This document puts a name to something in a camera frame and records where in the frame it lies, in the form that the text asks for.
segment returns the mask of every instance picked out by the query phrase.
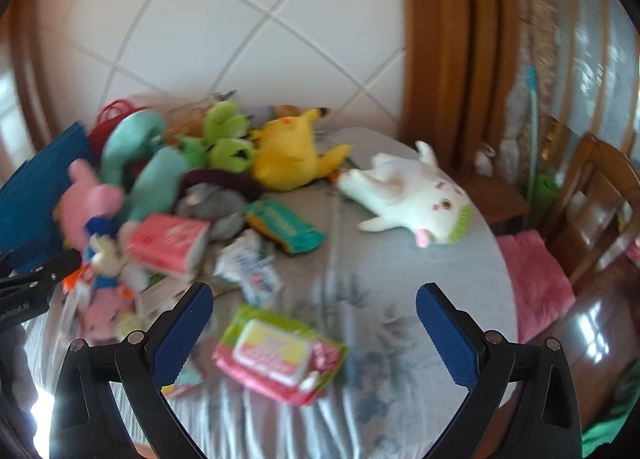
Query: blue bag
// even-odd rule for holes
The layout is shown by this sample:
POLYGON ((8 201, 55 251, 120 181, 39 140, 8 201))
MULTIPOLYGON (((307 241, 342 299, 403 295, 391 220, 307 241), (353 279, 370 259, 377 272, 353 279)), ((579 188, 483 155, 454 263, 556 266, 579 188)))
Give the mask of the blue bag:
POLYGON ((78 158, 94 162, 84 129, 75 123, 24 162, 0 189, 0 251, 31 241, 42 248, 17 273, 26 273, 62 253, 62 237, 52 211, 71 185, 66 171, 78 158))

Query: pink towel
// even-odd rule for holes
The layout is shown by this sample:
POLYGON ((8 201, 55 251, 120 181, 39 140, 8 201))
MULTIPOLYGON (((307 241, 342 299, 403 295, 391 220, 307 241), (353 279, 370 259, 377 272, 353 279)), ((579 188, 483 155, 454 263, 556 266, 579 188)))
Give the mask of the pink towel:
POLYGON ((535 230, 502 235, 497 241, 513 284, 518 341, 525 343, 574 304, 574 290, 535 230))

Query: teal plush toy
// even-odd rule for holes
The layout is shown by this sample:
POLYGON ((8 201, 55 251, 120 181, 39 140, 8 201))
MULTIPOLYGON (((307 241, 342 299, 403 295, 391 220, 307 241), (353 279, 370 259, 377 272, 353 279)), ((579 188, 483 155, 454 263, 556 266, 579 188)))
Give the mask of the teal plush toy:
POLYGON ((102 151, 100 178, 105 184, 124 186, 129 163, 148 161, 162 146, 166 121, 153 109, 134 113, 111 132, 102 151))
POLYGON ((144 221, 152 213, 170 212, 189 164, 179 150, 162 147, 145 166, 125 199, 127 221, 144 221))
POLYGON ((147 109, 134 113, 111 133, 102 153, 100 176, 104 183, 126 184, 125 168, 148 162, 130 187, 116 220, 143 221, 154 212, 171 211, 182 175, 190 169, 185 156, 164 146, 166 122, 159 113, 147 109))

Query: pikachu plush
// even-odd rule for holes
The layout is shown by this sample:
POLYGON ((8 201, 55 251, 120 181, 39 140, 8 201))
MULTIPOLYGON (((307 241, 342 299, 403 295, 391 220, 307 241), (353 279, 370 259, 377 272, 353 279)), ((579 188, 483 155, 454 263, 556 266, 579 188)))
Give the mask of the pikachu plush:
POLYGON ((269 190, 288 192, 336 170, 351 152, 351 146, 340 145, 320 156, 312 124, 321 116, 320 109, 310 109, 300 116, 279 118, 260 131, 252 131, 257 147, 254 178, 269 190))

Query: metal screw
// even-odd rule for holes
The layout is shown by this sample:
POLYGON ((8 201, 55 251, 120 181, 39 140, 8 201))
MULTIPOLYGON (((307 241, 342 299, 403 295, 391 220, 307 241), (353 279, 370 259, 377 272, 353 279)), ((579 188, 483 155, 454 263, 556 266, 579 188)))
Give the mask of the metal screw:
POLYGON ((487 331, 484 333, 484 337, 490 344, 500 344, 502 343, 503 337, 498 331, 487 331))
POLYGON ((145 339, 145 334, 142 331, 133 331, 128 337, 127 342, 132 345, 139 344, 145 339))
POLYGON ((546 346, 549 347, 552 351, 559 351, 562 349, 561 343, 555 338, 549 338, 546 340, 546 346))
POLYGON ((78 338, 77 340, 73 340, 71 342, 69 349, 71 349, 72 351, 79 351, 83 347, 84 347, 84 340, 82 340, 81 338, 78 338))

